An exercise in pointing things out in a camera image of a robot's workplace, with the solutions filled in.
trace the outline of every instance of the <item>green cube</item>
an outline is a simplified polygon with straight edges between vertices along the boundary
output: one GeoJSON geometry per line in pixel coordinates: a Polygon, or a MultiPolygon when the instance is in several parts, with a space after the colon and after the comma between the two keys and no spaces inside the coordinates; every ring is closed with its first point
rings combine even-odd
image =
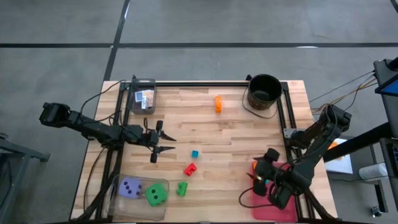
{"type": "Polygon", "coordinates": [[[167,192],[163,184],[154,184],[145,190],[149,205],[158,206],[167,200],[167,192]]]}
{"type": "Polygon", "coordinates": [[[179,182],[179,183],[178,183],[177,194],[178,194],[179,196],[185,196],[185,193],[187,192],[187,186],[188,186],[188,183],[186,183],[186,182],[179,182]]]}

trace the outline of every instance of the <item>wooden table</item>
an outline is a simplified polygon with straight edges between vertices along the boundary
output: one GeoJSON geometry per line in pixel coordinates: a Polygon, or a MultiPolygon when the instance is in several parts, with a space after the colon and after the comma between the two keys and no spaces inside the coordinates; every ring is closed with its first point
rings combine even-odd
{"type": "MultiPolygon", "coordinates": [[[[103,90],[115,82],[104,82],[103,90]]],[[[298,128],[313,123],[310,105],[301,80],[287,81],[298,128]]],[[[119,85],[101,95],[95,119],[109,116],[115,110],[119,85]]],[[[141,177],[167,179],[170,183],[169,199],[163,222],[258,222],[251,209],[238,203],[239,194],[250,187],[246,175],[253,157],[262,156],[268,147],[277,149],[280,162],[286,161],[279,117],[263,119],[242,107],[245,87],[158,87],[156,110],[147,116],[150,128],[158,119],[164,121],[164,131],[177,142],[160,141],[162,146],[176,149],[162,152],[156,164],[149,162],[150,151],[141,146],[125,144],[121,173],[141,177]],[[223,110],[215,113],[215,96],[222,97],[223,110]],[[199,158],[192,159],[192,150],[199,151],[199,158]],[[194,162],[198,169],[190,177],[183,170],[194,162]],[[175,191],[180,181],[188,182],[185,197],[175,191]]],[[[285,118],[287,108],[282,97],[285,118]]],[[[263,113],[274,114],[276,104],[263,113]]],[[[129,124],[142,125],[143,115],[130,114],[129,124]]],[[[101,151],[100,144],[88,145],[72,218],[83,212],[83,192],[94,160],[101,151]]],[[[105,154],[97,163],[88,188],[87,202],[97,194],[103,173],[105,154]]],[[[337,216],[325,165],[321,160],[315,168],[311,189],[320,203],[333,216],[337,216]]],[[[114,216],[114,222],[148,222],[136,218],[114,216]]]]}

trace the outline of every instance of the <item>white cylinder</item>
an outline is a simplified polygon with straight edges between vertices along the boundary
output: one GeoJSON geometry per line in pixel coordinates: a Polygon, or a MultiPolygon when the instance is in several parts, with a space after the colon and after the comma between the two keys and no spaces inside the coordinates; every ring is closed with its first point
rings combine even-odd
{"type": "Polygon", "coordinates": [[[379,180],[387,177],[387,169],[385,163],[374,164],[359,169],[359,176],[366,181],[379,180]]]}

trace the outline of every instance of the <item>black pot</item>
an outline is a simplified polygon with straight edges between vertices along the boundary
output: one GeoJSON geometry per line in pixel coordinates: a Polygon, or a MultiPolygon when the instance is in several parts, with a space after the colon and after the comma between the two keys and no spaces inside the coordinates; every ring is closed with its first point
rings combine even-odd
{"type": "Polygon", "coordinates": [[[257,110],[272,106],[282,95],[282,85],[271,75],[260,74],[249,82],[248,101],[257,110]]]}

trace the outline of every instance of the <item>gray floor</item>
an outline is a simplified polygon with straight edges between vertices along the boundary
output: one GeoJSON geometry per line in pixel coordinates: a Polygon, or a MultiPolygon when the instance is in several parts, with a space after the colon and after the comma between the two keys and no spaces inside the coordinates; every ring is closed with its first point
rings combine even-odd
{"type": "MultiPolygon", "coordinates": [[[[0,43],[113,42],[123,0],[0,0],[0,43]]],[[[396,42],[398,13],[388,0],[306,1],[131,1],[121,42],[396,42]]],[[[42,104],[62,102],[78,110],[101,89],[111,49],[0,48],[0,132],[9,140],[50,152],[46,164],[33,161],[24,180],[14,223],[66,221],[86,149],[69,129],[40,125],[42,104]]],[[[373,61],[395,58],[398,48],[119,49],[111,80],[241,80],[268,73],[281,80],[305,80],[312,99],[373,69],[373,61]]],[[[314,101],[313,107],[352,90],[357,83],[314,101]]],[[[386,122],[381,97],[361,91],[348,136],[386,122]]],[[[342,102],[342,108],[351,103],[342,102]]],[[[93,116],[96,100],[84,114],[93,116]]],[[[363,160],[362,156],[353,156],[363,160]]],[[[373,219],[373,186],[331,182],[338,215],[347,221],[373,219]]]]}

